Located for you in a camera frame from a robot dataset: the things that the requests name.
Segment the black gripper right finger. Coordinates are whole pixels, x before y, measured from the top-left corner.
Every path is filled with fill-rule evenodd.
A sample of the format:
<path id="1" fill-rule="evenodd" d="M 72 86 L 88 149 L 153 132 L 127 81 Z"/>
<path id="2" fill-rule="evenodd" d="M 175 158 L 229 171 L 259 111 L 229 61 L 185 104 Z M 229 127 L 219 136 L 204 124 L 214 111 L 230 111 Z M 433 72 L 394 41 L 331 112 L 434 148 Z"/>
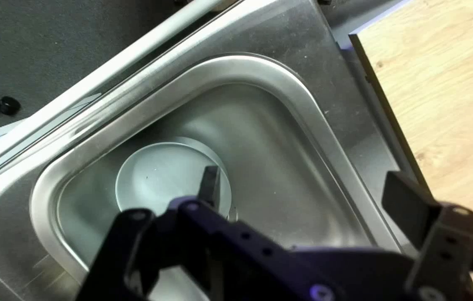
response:
<path id="1" fill-rule="evenodd" d="M 473 301 L 473 211 L 433 199 L 409 174 L 389 171 L 381 204 L 419 251 L 408 273 L 409 301 Z"/>

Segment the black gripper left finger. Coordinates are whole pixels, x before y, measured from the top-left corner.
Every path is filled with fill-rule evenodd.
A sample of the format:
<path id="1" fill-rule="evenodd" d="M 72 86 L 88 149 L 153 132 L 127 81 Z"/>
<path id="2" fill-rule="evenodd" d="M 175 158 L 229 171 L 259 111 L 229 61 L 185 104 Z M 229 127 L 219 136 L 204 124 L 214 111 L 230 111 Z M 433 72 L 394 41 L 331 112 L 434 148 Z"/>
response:
<path id="1" fill-rule="evenodd" d="M 207 166 L 199 191 L 180 196 L 155 214 L 150 209 L 118 213 L 87 273 L 77 301 L 147 301 L 163 270 L 182 268 L 194 281 L 204 281 L 205 248 L 190 234 L 182 218 L 187 206 L 214 208 L 220 191 L 220 171 Z"/>

